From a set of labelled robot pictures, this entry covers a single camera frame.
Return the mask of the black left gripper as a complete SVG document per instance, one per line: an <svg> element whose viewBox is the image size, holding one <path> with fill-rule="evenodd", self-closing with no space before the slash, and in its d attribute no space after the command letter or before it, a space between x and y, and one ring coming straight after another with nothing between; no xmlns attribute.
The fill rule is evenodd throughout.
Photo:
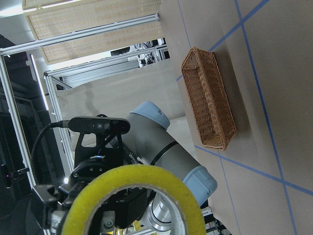
<svg viewBox="0 0 313 235"><path fill-rule="evenodd" d="M36 185L32 191L31 211L42 229L61 230L74 200L82 190L103 173L139 161L122 143L121 135L97 135L95 147L82 146L84 135L76 145L78 156L68 183ZM156 192L146 188L127 188L100 204L91 219L91 230L126 229L140 220Z"/></svg>

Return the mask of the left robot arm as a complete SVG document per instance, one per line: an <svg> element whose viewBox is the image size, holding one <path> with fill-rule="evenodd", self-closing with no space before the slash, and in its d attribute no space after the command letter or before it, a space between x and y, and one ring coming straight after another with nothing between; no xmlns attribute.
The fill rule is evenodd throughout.
<svg viewBox="0 0 313 235"><path fill-rule="evenodd" d="M68 182L32 190L39 226L54 235L106 235L140 221L152 232L205 234L201 206L217 182L168 133L169 125L149 101L126 118L77 116L47 125L79 138Z"/></svg>

